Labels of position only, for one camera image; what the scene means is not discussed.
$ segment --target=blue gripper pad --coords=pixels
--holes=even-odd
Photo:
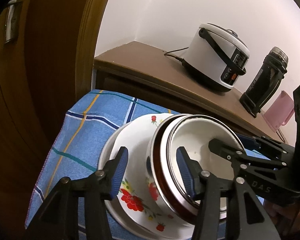
[[[119,193],[122,178],[128,164],[128,149],[126,147],[121,146],[115,158],[120,158],[120,160],[111,179],[110,197],[112,199]]]
[[[181,173],[182,181],[185,186],[186,192],[191,198],[193,198],[195,196],[194,178],[187,164],[189,163],[189,161],[191,161],[191,159],[189,158],[188,153],[183,146],[180,146],[177,149],[176,157],[177,157],[177,164]]]

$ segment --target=screw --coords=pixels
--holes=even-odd
[[[237,177],[235,180],[236,180],[239,184],[243,184],[243,183],[244,183],[244,178]]]
[[[201,171],[201,175],[204,176],[204,177],[209,177],[210,172],[209,171]]]
[[[63,177],[63,178],[61,178],[61,179],[60,179],[61,183],[63,183],[63,184],[66,184],[66,183],[68,183],[68,182],[69,182],[69,180],[70,180],[70,178],[69,178],[69,177]]]
[[[102,177],[104,174],[105,174],[105,172],[104,172],[103,170],[97,170],[97,171],[95,172],[95,175],[96,175],[97,177]]]

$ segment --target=bowl rim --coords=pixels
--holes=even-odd
[[[150,164],[152,170],[152,177],[156,184],[157,190],[165,202],[165,204],[181,219],[184,221],[195,224],[196,215],[192,214],[189,210],[187,210],[179,201],[176,199],[174,194],[171,192],[165,176],[163,174],[161,162],[160,162],[160,145],[162,141],[162,136],[167,128],[167,126],[176,118],[182,116],[190,116],[190,114],[175,114],[168,118],[166,118],[156,129],[150,146]]]
[[[190,116],[186,116],[185,118],[181,119],[170,131],[169,137],[168,137],[168,141],[167,141],[167,145],[166,145],[166,158],[167,158],[167,163],[168,163],[168,169],[169,169],[169,174],[173,180],[173,183],[175,184],[177,190],[179,191],[179,193],[184,197],[184,199],[190,203],[193,207],[195,208],[199,208],[199,203],[193,201],[189,195],[185,192],[185,190],[181,187],[181,185],[179,184],[179,182],[177,181],[173,171],[172,171],[172,164],[171,164],[171,152],[170,152],[170,148],[171,148],[171,143],[172,143],[172,137],[173,134],[176,132],[177,128],[186,120],[189,119],[194,119],[194,118],[202,118],[202,119],[208,119],[211,121],[214,121],[218,124],[220,124],[221,126],[223,126],[225,129],[227,129],[236,139],[236,141],[239,143],[239,145],[242,147],[242,149],[244,150],[244,146],[242,144],[242,142],[239,140],[239,138],[237,137],[237,135],[227,126],[225,125],[223,122],[219,121],[216,118],[213,118],[211,116],[208,115],[204,115],[204,114],[193,114]]]
[[[191,212],[193,215],[197,215],[198,213],[198,209],[195,208],[194,206],[192,206],[191,204],[188,203],[188,201],[183,197],[183,195],[181,195],[178,191],[178,189],[176,188],[170,173],[169,173],[169,168],[168,168],[168,162],[167,162],[167,152],[166,152],[166,147],[167,147],[167,143],[168,143],[168,137],[169,134],[172,130],[172,128],[182,119],[184,119],[187,116],[182,116],[180,118],[176,118],[174,119],[169,125],[168,127],[164,130],[162,138],[161,138],[161,142],[160,142],[160,165],[161,165],[161,169],[164,175],[165,180],[167,181],[169,190],[172,192],[173,196],[175,197],[175,199],[178,200],[178,202],[184,206],[189,212]]]

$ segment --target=human hand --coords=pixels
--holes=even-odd
[[[265,200],[263,207],[275,225],[278,223],[278,219],[280,217],[279,215],[282,215],[292,221],[298,212],[298,215],[296,216],[296,219],[291,227],[290,233],[295,233],[300,230],[300,204],[295,203],[287,207],[281,207]]]

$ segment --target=blue checkered cloth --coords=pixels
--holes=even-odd
[[[178,114],[121,93],[93,90],[81,98],[66,113],[63,126],[56,138],[32,192],[25,226],[28,227],[41,203],[64,176],[72,180],[89,176],[96,171],[99,155],[108,138],[122,125],[145,114]],[[258,152],[248,155],[262,157]],[[141,240],[107,214],[113,238]],[[84,204],[79,199],[78,228],[80,240],[86,239]]]

